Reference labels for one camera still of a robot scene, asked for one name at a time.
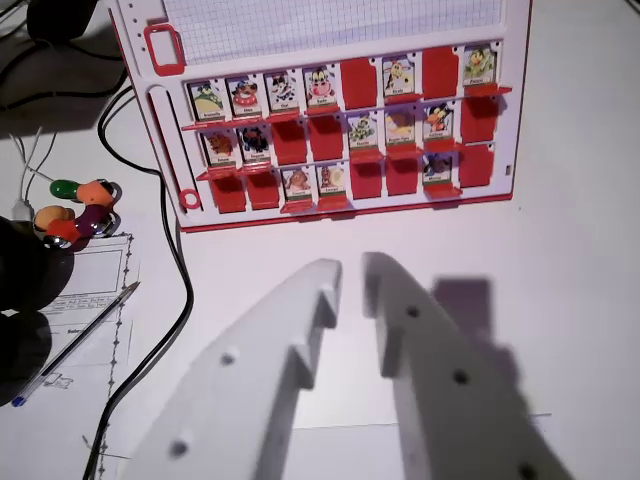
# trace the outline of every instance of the character card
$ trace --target character card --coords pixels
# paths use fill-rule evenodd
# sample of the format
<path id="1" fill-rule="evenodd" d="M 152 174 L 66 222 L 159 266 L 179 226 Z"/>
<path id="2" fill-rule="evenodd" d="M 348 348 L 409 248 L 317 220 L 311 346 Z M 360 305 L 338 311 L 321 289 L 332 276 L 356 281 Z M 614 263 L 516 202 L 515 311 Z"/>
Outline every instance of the character card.
<path id="1" fill-rule="evenodd" d="M 227 88 L 231 96 L 231 109 L 236 117 L 259 115 L 262 112 L 258 102 L 258 84 L 248 75 L 227 79 Z"/>
<path id="2" fill-rule="evenodd" d="M 382 78 L 384 81 L 384 96 L 414 93 L 415 67 L 406 55 L 401 57 L 387 57 L 382 59 Z"/>
<path id="3" fill-rule="evenodd" d="M 447 153 L 432 153 L 424 156 L 422 170 L 422 184 L 448 183 L 451 181 L 453 155 Z"/>
<path id="4" fill-rule="evenodd" d="M 236 164 L 233 150 L 238 140 L 232 130 L 201 133 L 200 139 L 207 155 L 207 164 L 210 167 L 226 167 Z"/>
<path id="5" fill-rule="evenodd" d="M 287 72 L 267 73 L 264 76 L 272 112 L 298 108 L 296 79 Z"/>
<path id="6" fill-rule="evenodd" d="M 244 163 L 269 161 L 269 141 L 265 127 L 239 128 L 238 140 Z"/>
<path id="7" fill-rule="evenodd" d="M 224 118 L 222 94 L 215 83 L 212 84 L 209 81 L 190 83 L 187 85 L 187 89 L 196 121 Z"/>
<path id="8" fill-rule="evenodd" d="M 424 113 L 422 130 L 425 140 L 447 138 L 453 135 L 454 112 L 451 102 L 429 105 L 425 108 Z"/>
<path id="9" fill-rule="evenodd" d="M 336 78 L 327 67 L 320 66 L 303 70 L 305 92 L 307 95 L 307 106 L 324 107 L 327 105 L 335 105 Z"/>
<path id="10" fill-rule="evenodd" d="M 374 112 L 347 117 L 347 122 L 351 150 L 378 146 L 378 122 Z"/>
<path id="11" fill-rule="evenodd" d="M 345 192 L 345 174 L 342 165 L 322 165 L 316 167 L 318 193 L 321 197 Z"/>
<path id="12" fill-rule="evenodd" d="M 282 170 L 282 185 L 284 186 L 284 194 L 287 200 L 311 198 L 309 167 Z"/>
<path id="13" fill-rule="evenodd" d="M 491 45 L 470 45 L 464 49 L 464 76 L 462 84 L 480 85 L 496 80 L 498 52 Z"/>
<path id="14" fill-rule="evenodd" d="M 385 112 L 384 127 L 387 145 L 415 142 L 416 118 L 411 112 Z"/>

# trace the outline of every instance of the pen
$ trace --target pen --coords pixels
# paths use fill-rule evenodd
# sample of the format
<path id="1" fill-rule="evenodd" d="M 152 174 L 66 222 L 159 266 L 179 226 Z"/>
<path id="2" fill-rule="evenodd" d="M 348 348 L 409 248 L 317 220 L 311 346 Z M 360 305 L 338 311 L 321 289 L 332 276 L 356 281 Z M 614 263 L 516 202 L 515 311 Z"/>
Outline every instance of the pen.
<path id="1" fill-rule="evenodd" d="M 11 405 L 14 407 L 21 407 L 27 401 L 27 398 L 40 386 L 42 382 L 44 382 L 45 378 L 47 378 L 51 372 L 55 368 L 57 368 L 64 360 L 71 355 L 71 353 L 78 348 L 78 346 L 84 342 L 89 335 L 109 316 L 115 311 L 115 309 L 126 299 L 128 299 L 131 294 L 138 288 L 140 282 L 134 282 L 125 288 L 120 295 L 118 295 L 109 305 L 102 310 L 96 318 L 94 318 L 91 323 L 89 323 L 84 329 L 73 339 L 69 344 L 58 353 L 53 359 L 45 365 L 42 371 L 37 374 L 27 385 L 20 391 L 20 393 L 11 401 Z"/>

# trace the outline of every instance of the grid paper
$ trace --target grid paper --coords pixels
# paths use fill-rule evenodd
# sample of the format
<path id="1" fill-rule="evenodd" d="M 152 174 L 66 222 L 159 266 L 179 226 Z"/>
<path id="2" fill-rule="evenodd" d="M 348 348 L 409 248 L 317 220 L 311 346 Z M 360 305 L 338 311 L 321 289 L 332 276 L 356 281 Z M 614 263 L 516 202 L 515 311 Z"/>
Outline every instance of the grid paper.
<path id="1" fill-rule="evenodd" d="M 188 65 L 500 22 L 502 0 L 164 0 Z"/>

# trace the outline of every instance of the red slot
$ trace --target red slot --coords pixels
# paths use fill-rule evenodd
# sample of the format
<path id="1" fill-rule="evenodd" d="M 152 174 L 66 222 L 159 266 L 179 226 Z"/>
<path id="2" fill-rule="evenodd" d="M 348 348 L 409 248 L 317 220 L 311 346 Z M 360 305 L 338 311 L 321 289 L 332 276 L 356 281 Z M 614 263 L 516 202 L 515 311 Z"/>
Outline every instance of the red slot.
<path id="1" fill-rule="evenodd" d="M 218 180 L 219 178 L 229 177 L 238 172 L 235 165 L 227 165 L 225 167 L 209 167 L 206 172 L 198 175 L 196 180 Z"/>
<path id="2" fill-rule="evenodd" d="M 415 143 L 387 146 L 387 158 L 389 160 L 404 160 L 405 158 L 419 157 L 424 153 Z"/>
<path id="3" fill-rule="evenodd" d="M 377 148 L 361 148 L 358 150 L 351 150 L 349 152 L 349 158 L 351 163 L 359 165 L 361 163 L 377 163 L 382 160 L 382 153 Z"/>
<path id="4" fill-rule="evenodd" d="M 424 192 L 430 199 L 455 198 L 462 195 L 462 190 L 454 187 L 451 182 L 425 185 Z"/>
<path id="5" fill-rule="evenodd" d="M 300 116 L 300 109 L 296 108 L 291 112 L 284 113 L 272 113 L 267 117 L 267 123 L 279 123 L 288 122 L 289 120 L 295 120 Z"/>
<path id="6" fill-rule="evenodd" d="M 278 165 L 306 163 L 307 141 L 304 128 L 296 120 L 274 123 L 271 127 Z"/>
<path id="7" fill-rule="evenodd" d="M 484 187 L 491 183 L 493 152 L 489 145 L 464 145 L 460 149 L 460 186 Z"/>
<path id="8" fill-rule="evenodd" d="M 378 97 L 376 67 L 368 58 L 353 58 L 340 62 L 342 94 L 346 108 L 375 107 Z"/>
<path id="9" fill-rule="evenodd" d="M 415 158 L 387 159 L 387 191 L 389 195 L 416 193 L 418 188 L 418 161 Z"/>
<path id="10" fill-rule="evenodd" d="M 422 51 L 422 91 L 424 98 L 455 97 L 458 91 L 460 61 L 453 47 Z"/>
<path id="11" fill-rule="evenodd" d="M 340 107 L 338 105 L 326 105 L 324 107 L 311 107 L 307 108 L 305 112 L 307 116 L 313 115 L 327 115 L 328 113 L 336 113 L 340 111 Z"/>
<path id="12" fill-rule="evenodd" d="M 209 183 L 220 213 L 244 212 L 247 200 L 240 178 L 232 175 Z"/>
<path id="13" fill-rule="evenodd" d="M 305 198 L 304 200 L 290 200 L 280 209 L 280 213 L 301 213 L 313 208 L 313 200 Z"/>
<path id="14" fill-rule="evenodd" d="M 355 200 L 379 198 L 382 195 L 382 165 L 380 163 L 351 162 L 351 191 Z"/>
<path id="15" fill-rule="evenodd" d="M 453 138 L 441 138 L 424 142 L 424 149 L 430 153 L 454 152 L 459 146 L 460 144 L 456 143 Z"/>
<path id="16" fill-rule="evenodd" d="M 405 93 L 402 95 L 393 95 L 384 99 L 385 105 L 398 105 L 400 103 L 412 103 L 422 98 L 419 93 Z"/>
<path id="17" fill-rule="evenodd" d="M 349 206 L 346 195 L 328 195 L 318 200 L 318 211 L 329 212 L 331 210 L 344 210 Z"/>
<path id="18" fill-rule="evenodd" d="M 254 210 L 278 208 L 280 203 L 278 180 L 272 172 L 249 175 L 247 189 Z"/>
<path id="19" fill-rule="evenodd" d="M 497 83 L 487 83 L 485 85 L 472 85 L 464 87 L 465 97 L 489 97 L 491 95 L 504 95 L 509 93 L 513 88 L 503 87 Z"/>
<path id="20" fill-rule="evenodd" d="M 491 97 L 462 100 L 460 134 L 464 143 L 490 142 L 498 123 L 498 102 Z"/>
<path id="21" fill-rule="evenodd" d="M 316 161 L 342 158 L 342 126 L 340 120 L 327 115 L 309 118 L 311 151 Z"/>

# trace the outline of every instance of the green bead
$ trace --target green bead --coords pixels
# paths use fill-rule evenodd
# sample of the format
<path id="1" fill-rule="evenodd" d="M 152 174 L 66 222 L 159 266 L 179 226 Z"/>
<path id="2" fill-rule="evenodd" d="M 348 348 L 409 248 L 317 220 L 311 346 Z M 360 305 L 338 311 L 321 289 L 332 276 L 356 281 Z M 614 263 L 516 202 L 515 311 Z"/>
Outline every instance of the green bead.
<path id="1" fill-rule="evenodd" d="M 80 184 L 78 182 L 73 182 L 71 180 L 54 180 L 51 182 L 49 191 L 51 192 L 51 195 L 56 198 L 76 200 L 79 186 Z"/>

